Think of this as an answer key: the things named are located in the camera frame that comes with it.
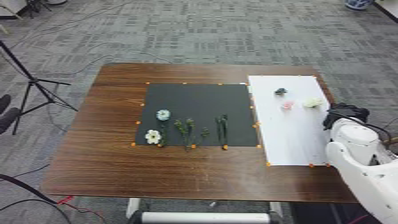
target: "gray carpet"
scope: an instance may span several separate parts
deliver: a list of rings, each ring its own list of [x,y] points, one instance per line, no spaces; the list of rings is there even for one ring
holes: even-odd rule
[[[110,62],[313,65],[338,100],[372,110],[372,122],[384,125],[398,117],[398,26],[375,7],[350,11],[340,0],[71,0],[52,10],[34,19],[0,21],[11,31],[0,39],[34,74],[73,83],[57,92],[77,107]],[[18,105],[27,82],[2,58],[0,80],[0,94]],[[41,100],[34,92],[30,106]],[[0,136],[2,173],[16,175],[50,162],[73,117],[57,106],[23,117],[18,135]],[[43,174],[20,179],[39,187]],[[0,192],[0,206],[30,196],[4,182]],[[73,203],[102,211],[109,223],[126,222],[126,199]],[[206,211],[208,203],[148,200],[142,207]],[[267,211],[269,204],[222,202],[219,209]],[[73,223],[100,223],[91,214],[68,209],[68,215]],[[66,222],[45,204],[29,202],[0,213],[0,223]]]

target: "white flower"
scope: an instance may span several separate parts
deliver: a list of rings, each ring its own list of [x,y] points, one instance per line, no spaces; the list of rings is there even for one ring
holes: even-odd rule
[[[324,104],[324,101],[320,98],[309,98],[306,100],[302,106],[313,108],[313,107],[320,106],[322,104]]]
[[[169,110],[160,110],[157,113],[157,118],[160,121],[167,121],[171,118],[171,111]]]
[[[157,130],[148,131],[146,139],[148,139],[148,144],[158,144],[158,140],[162,139],[162,136]]]

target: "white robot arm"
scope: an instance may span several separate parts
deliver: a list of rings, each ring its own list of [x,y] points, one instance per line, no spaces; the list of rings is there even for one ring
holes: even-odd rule
[[[384,224],[398,223],[398,159],[375,131],[341,118],[333,125],[327,156],[356,198]],[[380,165],[370,166],[372,159]]]

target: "small object on paper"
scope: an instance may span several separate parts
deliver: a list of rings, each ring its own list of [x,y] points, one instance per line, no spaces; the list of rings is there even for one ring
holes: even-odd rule
[[[293,104],[295,104],[293,101],[286,101],[286,102],[283,103],[283,106],[281,106],[283,109],[285,109],[285,110],[292,110]]]
[[[309,98],[302,104],[304,107],[308,108],[315,108],[317,106],[320,106],[324,104],[324,100],[322,98]]]
[[[276,95],[283,96],[285,93],[288,93],[288,90],[285,88],[279,88],[276,91]]]

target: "tripod stand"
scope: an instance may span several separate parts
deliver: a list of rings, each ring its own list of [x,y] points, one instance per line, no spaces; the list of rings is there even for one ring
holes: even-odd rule
[[[77,108],[71,106],[71,104],[62,100],[62,98],[55,95],[55,93],[46,89],[46,87],[41,85],[41,82],[46,82],[46,83],[54,83],[55,85],[71,85],[70,83],[64,83],[64,82],[57,82],[57,81],[52,81],[52,80],[46,80],[46,79],[38,79],[34,76],[32,76],[32,74],[30,74],[30,72],[29,72],[29,70],[27,70],[27,68],[25,68],[25,66],[23,66],[23,64],[22,64],[22,62],[20,62],[20,60],[18,60],[18,58],[16,58],[16,56],[14,56],[14,54],[13,54],[13,52],[11,52],[11,50],[9,50],[9,48],[7,48],[7,46],[6,46],[6,44],[4,44],[4,42],[2,42],[2,40],[0,40],[0,47],[2,47],[2,49],[4,49],[4,51],[6,51],[6,53],[7,53],[7,55],[9,55],[9,57],[11,57],[11,59],[13,59],[13,62],[14,62],[14,64],[18,65],[18,68],[20,68],[20,70],[22,70],[22,74],[23,74],[23,76],[29,78],[29,86],[27,86],[27,90],[25,90],[25,95],[23,95],[23,101],[22,101],[22,108],[20,108],[20,110],[22,110],[22,112],[20,112],[20,116],[18,116],[18,118],[16,118],[16,125],[14,125],[14,131],[13,131],[13,135],[16,134],[16,130],[18,130],[18,125],[20,125],[20,120],[22,120],[22,116],[25,115],[25,114],[29,114],[32,111],[36,111],[41,107],[45,107],[48,104],[57,104],[59,106],[62,106],[62,107],[66,107],[68,109],[71,109],[71,110],[75,110],[75,111],[78,111],[77,110]],[[43,104],[39,104],[34,108],[30,108],[29,110],[25,110],[25,106],[27,106],[27,99],[29,99],[29,93],[30,93],[30,89],[32,89],[32,87],[36,87],[38,88],[38,90],[39,90],[39,92],[41,92],[41,94],[43,94],[43,96],[45,96],[45,98],[46,98],[46,102],[43,103]]]

